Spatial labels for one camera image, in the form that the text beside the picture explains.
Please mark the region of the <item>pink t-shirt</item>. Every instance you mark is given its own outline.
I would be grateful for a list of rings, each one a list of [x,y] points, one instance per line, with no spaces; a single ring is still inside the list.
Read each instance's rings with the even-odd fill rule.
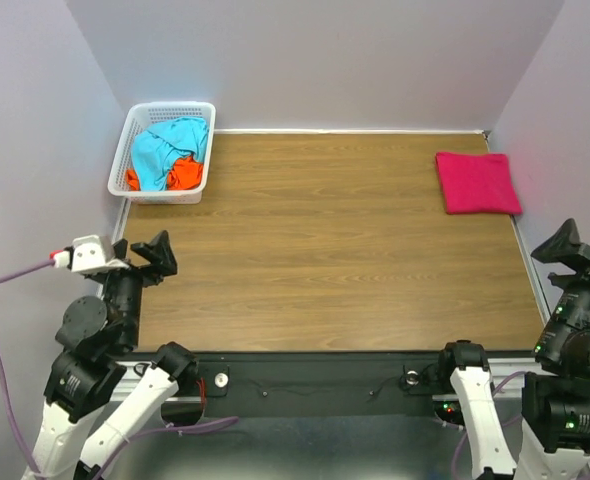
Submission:
[[[435,164],[447,214],[522,213],[505,154],[437,152]]]

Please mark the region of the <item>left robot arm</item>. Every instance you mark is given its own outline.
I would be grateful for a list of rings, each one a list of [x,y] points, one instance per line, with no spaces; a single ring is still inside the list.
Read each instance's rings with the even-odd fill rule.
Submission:
[[[74,300],[55,340],[62,347],[44,391],[42,424],[26,479],[99,479],[119,446],[137,433],[174,394],[198,379],[194,354],[176,342],[162,345],[139,383],[102,423],[96,421],[127,372],[119,360],[138,345],[142,292],[178,272],[170,236],[149,242],[89,235],[51,254],[66,268],[102,288]]]

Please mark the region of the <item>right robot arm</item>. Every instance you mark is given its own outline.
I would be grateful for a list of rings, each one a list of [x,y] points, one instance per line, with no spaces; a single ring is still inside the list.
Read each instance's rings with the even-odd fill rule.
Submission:
[[[499,388],[484,348],[450,342],[435,366],[438,384],[457,396],[474,479],[575,479],[590,462],[590,245],[569,218],[531,256],[569,271],[548,276],[562,294],[533,348],[542,371],[522,376],[517,457],[497,414]]]

